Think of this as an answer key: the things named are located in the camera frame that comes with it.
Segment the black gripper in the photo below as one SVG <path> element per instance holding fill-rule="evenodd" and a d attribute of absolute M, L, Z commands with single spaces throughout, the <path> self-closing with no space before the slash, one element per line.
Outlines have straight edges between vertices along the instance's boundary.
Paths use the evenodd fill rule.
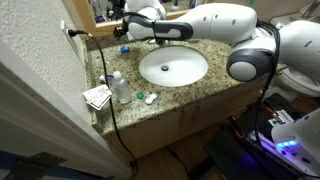
<path fill-rule="evenodd" d="M 125 35 L 128 32 L 128 26 L 122 25 L 122 26 L 116 26 L 113 30 L 113 35 L 116 38 L 120 38 L 121 36 Z"/>

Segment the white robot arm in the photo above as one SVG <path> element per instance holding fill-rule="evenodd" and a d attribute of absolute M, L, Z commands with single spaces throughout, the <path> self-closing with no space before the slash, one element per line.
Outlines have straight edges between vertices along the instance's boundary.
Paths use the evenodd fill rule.
<path fill-rule="evenodd" d="M 112 15 L 122 25 L 116 37 L 127 34 L 135 40 L 213 40 L 232 48 L 227 73 L 250 82 L 268 77 L 265 93 L 291 90 L 317 97 L 320 92 L 320 25 L 295 20 L 277 28 L 260 21 L 248 6 L 208 3 L 168 20 L 158 0 L 126 0 L 124 9 Z"/>

